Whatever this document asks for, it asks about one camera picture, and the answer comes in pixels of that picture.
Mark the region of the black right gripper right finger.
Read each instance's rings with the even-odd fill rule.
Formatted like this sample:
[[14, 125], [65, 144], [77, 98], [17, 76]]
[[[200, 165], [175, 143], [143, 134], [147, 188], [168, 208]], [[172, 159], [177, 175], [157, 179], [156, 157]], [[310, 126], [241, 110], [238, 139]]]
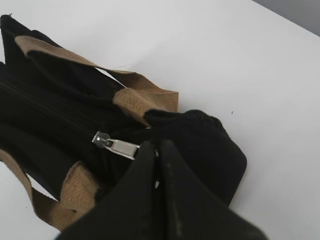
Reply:
[[172, 141], [159, 147], [169, 240], [266, 240], [267, 236], [223, 204], [187, 166]]

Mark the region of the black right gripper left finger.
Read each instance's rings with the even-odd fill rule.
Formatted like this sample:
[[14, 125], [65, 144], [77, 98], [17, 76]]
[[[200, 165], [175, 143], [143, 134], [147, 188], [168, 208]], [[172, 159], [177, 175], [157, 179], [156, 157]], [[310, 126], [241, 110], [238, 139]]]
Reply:
[[158, 240], [154, 209], [155, 147], [145, 141], [118, 184], [59, 240]]

